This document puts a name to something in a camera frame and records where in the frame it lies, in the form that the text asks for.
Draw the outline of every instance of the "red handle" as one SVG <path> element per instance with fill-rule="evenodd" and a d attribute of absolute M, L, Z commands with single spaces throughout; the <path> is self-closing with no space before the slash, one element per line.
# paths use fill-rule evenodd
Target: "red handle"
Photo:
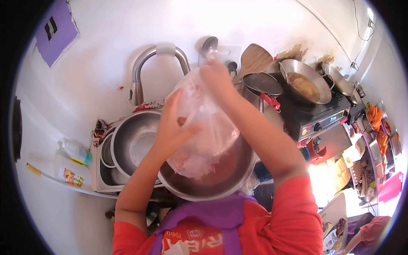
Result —
<path fill-rule="evenodd" d="M 280 103 L 276 100 L 273 95 L 266 95 L 265 93 L 261 93 L 261 98 L 265 100 L 272 108 L 275 110 L 280 109 Z"/>

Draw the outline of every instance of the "red shirt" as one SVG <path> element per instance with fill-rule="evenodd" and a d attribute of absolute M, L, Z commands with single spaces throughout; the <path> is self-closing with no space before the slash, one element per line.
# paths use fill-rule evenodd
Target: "red shirt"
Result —
<path fill-rule="evenodd" d="M 148 237 L 138 227 L 116 222 L 113 254 L 147 255 L 155 235 Z M 323 252 L 322 219 L 308 177 L 295 177 L 275 192 L 272 213 L 245 200 L 244 221 L 238 227 L 242 254 L 319 254 Z M 190 254 L 223 254 L 222 234 L 190 217 L 163 235 L 164 251 L 179 240 L 187 243 Z"/>
<path fill-rule="evenodd" d="M 364 246 L 370 246 L 377 242 L 390 219 L 390 216 L 376 216 L 370 223 L 360 228 L 361 242 L 364 243 Z"/>

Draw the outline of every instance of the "wooden spatula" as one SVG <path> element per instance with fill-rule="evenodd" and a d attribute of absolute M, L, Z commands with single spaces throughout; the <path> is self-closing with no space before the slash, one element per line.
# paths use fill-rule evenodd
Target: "wooden spatula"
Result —
<path fill-rule="evenodd" d="M 273 57 L 261 46 L 251 43 L 241 55 L 241 70 L 232 83 L 239 82 L 250 73 L 261 73 L 273 64 Z"/>

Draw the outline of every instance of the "gas stove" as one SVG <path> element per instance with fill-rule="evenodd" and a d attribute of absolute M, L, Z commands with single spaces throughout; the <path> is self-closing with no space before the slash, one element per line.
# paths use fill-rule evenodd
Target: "gas stove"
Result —
<path fill-rule="evenodd" d="M 327 104 L 314 104 L 297 97 L 289 89 L 281 73 L 271 75 L 284 89 L 284 93 L 277 97 L 277 100 L 281 104 L 281 115 L 289 135 L 294 140 L 300 142 L 316 137 L 341 120 L 345 121 L 344 117 L 347 117 L 351 104 L 342 94 L 332 95 L 332 100 Z"/>

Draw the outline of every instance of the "cloth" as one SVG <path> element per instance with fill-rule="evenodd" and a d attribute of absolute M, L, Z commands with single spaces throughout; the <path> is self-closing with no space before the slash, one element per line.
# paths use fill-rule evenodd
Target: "cloth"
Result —
<path fill-rule="evenodd" d="M 210 225 L 221 231 L 225 255 L 241 255 L 237 227 L 244 220 L 244 199 L 248 197 L 243 192 L 236 192 L 228 197 L 215 201 L 186 202 L 170 212 L 154 234 L 157 236 L 150 248 L 149 255 L 159 255 L 162 250 L 162 239 L 166 230 L 175 228 L 181 220 L 195 217 L 205 225 Z M 189 237 L 196 231 L 187 231 Z"/>
<path fill-rule="evenodd" d="M 372 245 L 379 239 L 382 231 L 391 219 L 390 216 L 372 216 L 371 213 L 362 215 L 361 219 L 348 223 L 347 243 L 360 231 L 361 242 L 350 253 L 355 255 L 369 254 Z"/>
<path fill-rule="evenodd" d="M 127 222 L 116 222 L 113 254 L 146 255 L 156 239 Z M 276 191 L 272 213 L 254 201 L 244 200 L 244 220 L 238 227 L 243 255 L 246 254 L 321 254 L 322 219 L 308 177 L 295 177 Z M 184 241 L 190 254 L 223 254 L 223 234 L 195 217 L 181 220 L 163 233 L 162 254 L 170 246 Z"/>
<path fill-rule="evenodd" d="M 96 121 L 95 130 L 93 131 L 93 137 L 92 137 L 94 147 L 98 147 L 99 145 L 101 145 L 107 132 L 108 132 L 108 126 L 105 125 L 105 122 L 103 120 L 98 119 Z"/>

